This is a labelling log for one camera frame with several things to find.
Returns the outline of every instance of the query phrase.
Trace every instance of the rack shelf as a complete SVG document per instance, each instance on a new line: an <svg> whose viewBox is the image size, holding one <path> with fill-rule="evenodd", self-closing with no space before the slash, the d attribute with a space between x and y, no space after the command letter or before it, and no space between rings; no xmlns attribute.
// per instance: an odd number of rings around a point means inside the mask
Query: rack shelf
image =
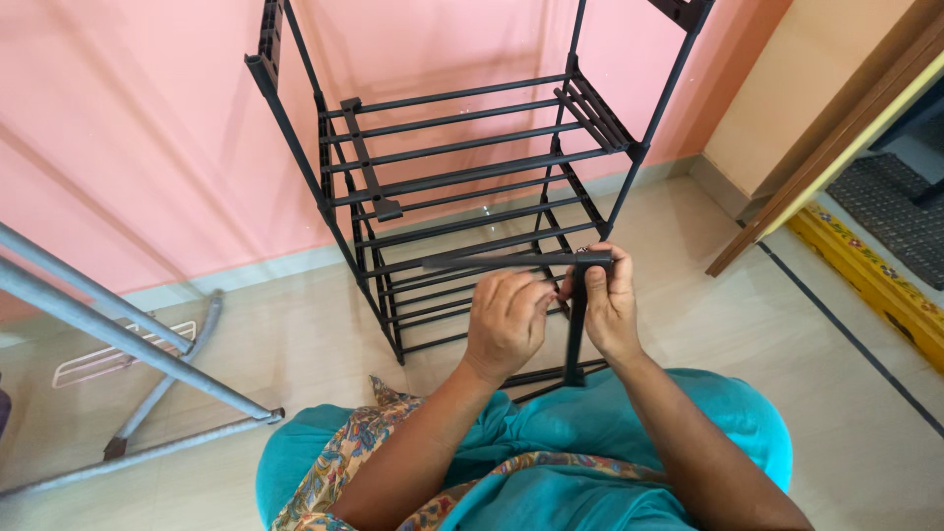
<svg viewBox="0 0 944 531"><path fill-rule="evenodd" d="M285 136L285 140L292 150L302 175L308 183L318 210L331 229L338 246L345 255L351 273L360 287L368 304L373 310L384 336L390 343L397 361L405 363L405 355L420 351L449 341L465 337L465 334L455 334L433 341L407 345L404 343L402 332L428 325L432 322L456 317L468 313L471 304L470 293L475 286L471 279L461 282L489 269L454 268L434 272L413 274L425 258L429 256L412 256L388 264L383 252L395 246L420 242L428 238L445 236L460 231L468 231L484 226L494 226L502 222L520 221L526 216L534 216L533 230L519 231L502 238L480 241L479 243L464 242L461 247L453 246L449 251L440 253L443 256L468 256L480 253L559 253L573 252L567 236L579 231L595 231L600 240L606 239L613 229L616 216L622 207L623 201L632 185L632 180L639 170L642 161L649 150L649 143L656 127L666 108L668 99L678 80L685 64L689 51L701 30L713 0L647 0L678 27L685 32L683 44L672 66L671 73L666 81L665 88L656 105L649 125L643 138L636 140L606 104L603 96L594 89L591 82L581 72L577 57L577 42L582 24L583 9L586 0L579 0L574 31L571 36L570 52L565 64L565 72L556 76L524 79L509 83L477 87L467 90L454 91L442 94L433 94L419 97L410 97L396 101L363 104L358 97L349 98L340 102L340 109L330 111L324 94L318 84L312 67L307 48L298 30L298 23L292 10L290 0L265 0L262 16L259 51L255 56L246 56L245 63L252 72L262 95L278 121L278 125ZM302 149L301 143L295 134L289 118L278 99L278 71L282 39L282 18L287 19L292 30L295 44L301 54L302 62L308 74L309 81L314 89L314 101L318 115L318 171L312 165ZM456 115L442 116L427 120L420 120L404 124L392 124L383 127L361 129L358 118L369 112L387 111L390 109L406 108L424 105L436 101L467 97L476 94L499 93L523 87L539 87L542 85L560 84L552 87L546 99L487 109L483 111L465 112ZM393 135L422 128L434 128L446 124L454 124L481 118L531 112L543 108L556 108L557 119L553 126L512 131L499 135L456 142L442 146L428 146L394 154L371 153L364 139L382 135ZM569 115L565 123L565 113ZM343 120L346 124L346 133L338 133L334 127L334 120ZM570 130L585 131L597 143L598 147L576 153L564 153L561 147L560 133ZM398 163L462 151L481 146L494 146L514 142L522 139L549 136L550 150L547 154L526 157L501 163L491 163L478 167L459 169L436 175L427 175L412 180L385 183L378 177L375 168L389 163ZM346 160L342 145L351 143L356 153L356 160ZM580 178L570 165L575 161L587 160L596 157L625 154L630 159L630 170L617 196L615 206L608 218L603 218L593 199L587 194ZM486 188L465 193L452 193L450 187L478 180L492 180L511 174L545 169L542 179L516 181L507 184L490 184ZM351 172L362 172L365 186L358 188ZM336 176L340 174L344 179L346 193L336 194ZM558 200L549 200L548 186L555 181L565 180L570 185L573 197ZM419 229L400 231L398 233L376 236L372 222L385 221L403 217L407 213L435 207L450 202L461 201L474 197L485 197L501 192L533 187L537 191L540 187L540 196L533 205L515 208L513 210L462 219L459 221L443 222L438 225L424 226ZM404 196L415 192L438 190L440 196L434 199L402 204L393 197ZM571 225L562 226L558 223L554 209L580 203L586 219ZM353 230L353 246L350 246L342 236L338 225L338 209L348 207L351 227ZM542 242L556 242L557 248L542 249ZM558 282L563 276L554 274L549 267L538 267L536 273L543 273L548 280ZM420 295L410 294L416 290L437 288L439 291L424 291ZM456 297L454 300L439 300L440 298ZM550 313L561 312L568 315L566 304L553 308ZM540 381L542 379L560 376L558 369L548 369L517 375L509 381L509 385L520 385Z"/></svg>

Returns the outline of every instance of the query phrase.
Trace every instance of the pink wall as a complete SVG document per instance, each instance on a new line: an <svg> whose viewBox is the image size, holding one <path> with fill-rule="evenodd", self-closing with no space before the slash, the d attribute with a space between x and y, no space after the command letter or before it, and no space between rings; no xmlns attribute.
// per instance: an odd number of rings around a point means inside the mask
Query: pink wall
<svg viewBox="0 0 944 531"><path fill-rule="evenodd" d="M648 164L702 151L789 2L717 3ZM333 109L354 95L372 103L559 74L577 4L296 3ZM261 0L7 3L0 15L7 44L0 219L119 293L333 245L242 62L244 52L254 51L260 17ZM343 33L352 21L356 33ZM287 24L285 31L288 39ZM582 70L637 137L682 37L643 0L588 2ZM282 49L279 94L317 163L311 89L297 52L288 41ZM378 112L364 116L362 127L548 98L550 89ZM495 117L379 137L369 147L393 153L553 119L554 109ZM340 120L336 127L343 129ZM582 131L565 135L564 146L568 152L594 147ZM547 148L542 137L380 166L378 174L387 182L412 179ZM587 180L625 170L628 160L575 166ZM421 212L442 215L479 204ZM0 319L27 313L0 294Z"/></svg>

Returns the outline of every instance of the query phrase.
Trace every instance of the person's left hand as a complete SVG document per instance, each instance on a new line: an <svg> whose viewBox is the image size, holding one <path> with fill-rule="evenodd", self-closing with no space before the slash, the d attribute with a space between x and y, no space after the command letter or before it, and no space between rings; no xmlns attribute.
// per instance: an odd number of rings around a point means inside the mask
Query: person's left hand
<svg viewBox="0 0 944 531"><path fill-rule="evenodd" d="M498 387L544 343L554 286L530 273L502 271L483 277L472 295L468 348L463 361Z"/></svg>

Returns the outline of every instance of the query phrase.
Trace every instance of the gray doormat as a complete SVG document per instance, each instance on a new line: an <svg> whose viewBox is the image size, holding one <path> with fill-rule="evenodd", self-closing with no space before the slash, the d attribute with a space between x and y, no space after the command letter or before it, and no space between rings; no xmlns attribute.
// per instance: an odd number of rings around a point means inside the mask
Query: gray doormat
<svg viewBox="0 0 944 531"><path fill-rule="evenodd" d="M826 189L911 272L944 291L944 197L911 202L930 186L892 153L857 159Z"/></svg>

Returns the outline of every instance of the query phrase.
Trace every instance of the forearm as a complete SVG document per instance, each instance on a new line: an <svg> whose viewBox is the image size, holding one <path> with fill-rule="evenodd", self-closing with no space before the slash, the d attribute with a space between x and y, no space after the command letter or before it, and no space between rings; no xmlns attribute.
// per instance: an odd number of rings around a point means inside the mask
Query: forearm
<svg viewBox="0 0 944 531"><path fill-rule="evenodd" d="M329 512L360 531L395 529L439 493L495 387L465 361L361 465Z"/></svg>
<svg viewBox="0 0 944 531"><path fill-rule="evenodd" d="M792 501L639 350L614 365L673 492L705 529L812 529Z"/></svg>

